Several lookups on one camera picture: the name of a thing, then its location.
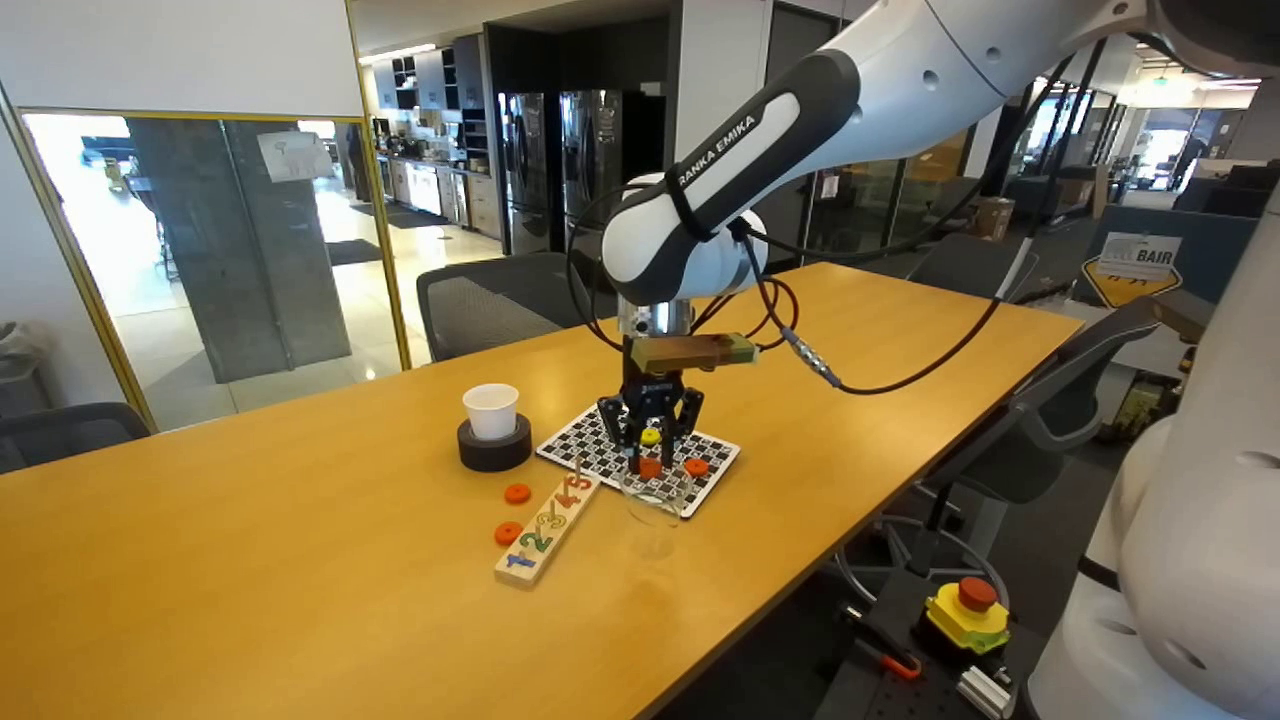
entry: wooden table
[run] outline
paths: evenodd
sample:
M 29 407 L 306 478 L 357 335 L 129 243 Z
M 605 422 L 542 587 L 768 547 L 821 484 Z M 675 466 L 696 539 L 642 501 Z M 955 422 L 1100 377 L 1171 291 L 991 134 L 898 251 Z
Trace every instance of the wooden table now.
M 792 274 L 804 335 L 895 381 L 980 313 L 848 270 Z M 720 329 L 746 329 L 757 297 Z M 693 373 L 745 456 L 687 526 L 598 493 L 536 587 L 501 520 L 564 474 L 454 462 L 461 394 L 557 433 L 621 364 L 584 329 L 0 481 L 0 718 L 635 718 L 658 707 L 1076 323 L 1001 308 L 932 381 L 855 402 L 794 357 Z M 505 481 L 536 501 L 512 513 Z

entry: white cup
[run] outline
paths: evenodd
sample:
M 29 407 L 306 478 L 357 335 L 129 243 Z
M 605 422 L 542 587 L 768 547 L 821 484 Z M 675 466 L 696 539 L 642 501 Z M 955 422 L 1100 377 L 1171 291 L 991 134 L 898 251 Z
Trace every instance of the white cup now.
M 508 441 L 514 438 L 514 406 L 518 390 L 512 383 L 476 383 L 463 394 L 467 426 L 476 441 Z

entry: ceiling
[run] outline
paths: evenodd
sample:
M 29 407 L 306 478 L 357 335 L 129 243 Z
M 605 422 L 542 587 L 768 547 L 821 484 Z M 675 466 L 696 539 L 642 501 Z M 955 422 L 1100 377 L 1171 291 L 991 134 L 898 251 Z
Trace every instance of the ceiling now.
M 625 24 L 664 16 L 671 0 L 350 0 L 357 51 L 390 51 L 408 45 L 438 45 L 479 33 L 479 24 L 512 24 L 536 33 L 566 33 L 590 24 Z

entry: refrigerator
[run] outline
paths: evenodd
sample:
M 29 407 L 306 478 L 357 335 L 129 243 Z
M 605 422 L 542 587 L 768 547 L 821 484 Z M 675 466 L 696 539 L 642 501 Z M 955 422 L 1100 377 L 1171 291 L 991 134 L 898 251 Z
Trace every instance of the refrigerator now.
M 664 169 L 664 99 L 614 89 L 505 92 L 508 251 L 596 243 L 628 176 Z

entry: chessboard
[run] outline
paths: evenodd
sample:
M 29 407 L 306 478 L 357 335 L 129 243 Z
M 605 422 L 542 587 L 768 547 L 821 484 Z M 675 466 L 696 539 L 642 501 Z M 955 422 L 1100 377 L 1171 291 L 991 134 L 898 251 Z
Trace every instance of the chessboard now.
M 738 449 L 720 438 L 693 433 L 675 441 L 671 466 L 658 467 L 658 478 L 642 481 L 628 467 L 628 456 L 612 449 L 605 417 L 596 407 L 581 413 L 536 449 L 536 456 L 560 467 L 577 467 L 625 498 L 635 498 L 684 520 L 713 498 L 734 452 Z

